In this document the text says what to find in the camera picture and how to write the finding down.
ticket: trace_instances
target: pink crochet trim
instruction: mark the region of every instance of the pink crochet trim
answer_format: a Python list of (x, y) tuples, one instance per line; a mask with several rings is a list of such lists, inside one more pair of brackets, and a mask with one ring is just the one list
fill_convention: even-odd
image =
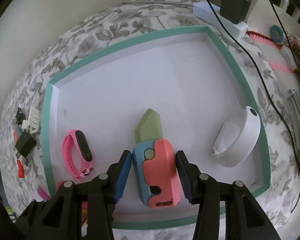
[(269, 65), (272, 68), (272, 70), (280, 70), (280, 71), (285, 72), (285, 73), (294, 74), (294, 72), (290, 68), (288, 68), (284, 65), (279, 65), (279, 64), (276, 64), (276, 63), (272, 63), (272, 62), (269, 62)]
[(280, 49), (282, 47), (282, 45), (276, 44), (273, 41), (266, 40), (265, 38), (262, 38), (260, 36), (255, 35), (255, 34), (249, 34), (249, 37), (253, 41), (260, 42), (260, 43), (266, 44), (268, 46), (275, 47), (277, 49)]

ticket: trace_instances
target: charger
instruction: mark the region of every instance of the charger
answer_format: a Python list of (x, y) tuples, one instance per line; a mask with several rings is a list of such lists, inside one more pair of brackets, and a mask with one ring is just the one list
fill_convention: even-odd
[(221, 0), (220, 15), (238, 24), (246, 18), (250, 5), (251, 0)]

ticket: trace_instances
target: pink wristband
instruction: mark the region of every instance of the pink wristband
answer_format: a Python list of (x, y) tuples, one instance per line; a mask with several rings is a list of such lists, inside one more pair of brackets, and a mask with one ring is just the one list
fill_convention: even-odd
[[(72, 147), (75, 146), (74, 153), (79, 154), (81, 167), (80, 171), (75, 167), (72, 160)], [(92, 154), (87, 140), (80, 130), (71, 129), (62, 141), (62, 158), (68, 173), (75, 180), (80, 180), (88, 176), (93, 170)]]

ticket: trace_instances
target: white tray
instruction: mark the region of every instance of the white tray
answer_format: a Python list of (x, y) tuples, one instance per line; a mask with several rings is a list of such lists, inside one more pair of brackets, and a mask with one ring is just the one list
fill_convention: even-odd
[[(160, 114), (163, 136), (174, 152), (184, 150), (189, 162), (218, 181), (242, 180), (258, 196), (270, 184), (263, 126), (256, 147), (236, 167), (223, 167), (212, 158), (223, 122), (246, 105), (258, 110), (239, 66), (208, 27), (157, 31), (98, 51), (47, 86), (41, 142), (49, 192), (54, 194), (59, 181), (72, 180), (61, 154), (69, 129), (83, 131), (93, 153), (95, 169), (81, 181), (87, 182), (118, 162), (123, 150), (133, 151), (134, 128), (152, 108)], [(188, 203), (181, 186), (180, 192), (176, 207), (144, 206), (131, 167), (113, 227), (157, 229), (195, 223), (198, 205)]]

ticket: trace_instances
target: floral tablecloth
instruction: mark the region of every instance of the floral tablecloth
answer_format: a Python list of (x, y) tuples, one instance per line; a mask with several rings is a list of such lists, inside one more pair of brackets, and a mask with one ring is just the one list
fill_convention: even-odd
[[(182, 2), (189, 5), (202, 0), (134, 0), (157, 2)], [(184, 25), (208, 25), (228, 47), (242, 69), (256, 98), (266, 130), (271, 159), (271, 187), (257, 198), (275, 228), (289, 219), (299, 191), (298, 171), (289, 134), (270, 105), (258, 73), (248, 56), (220, 30), (192, 14), (191, 7), (181, 5), (132, 3), (121, 4), (96, 13), (60, 36), (58, 43), (48, 46), (29, 69), (21, 76), (4, 105), (0, 124), (0, 167), (2, 181), (9, 204), (17, 214), (32, 199), (41, 201), (37, 188), (48, 192), (42, 165), (40, 132), (35, 134), (37, 145), (23, 159), (25, 178), (18, 178), (18, 167), (13, 142), (17, 107), (26, 116), (30, 106), (42, 110), (45, 88), (51, 78), (81, 58), (122, 41), (156, 30)], [(283, 92), (279, 82), (260, 49), (246, 35), (240, 43), (250, 52), (263, 74), (269, 93), (278, 109), (290, 123)], [(224, 239), (225, 218), (221, 217), (220, 238)], [(192, 239), (194, 225), (165, 230), (129, 231), (114, 229), (115, 239)]]

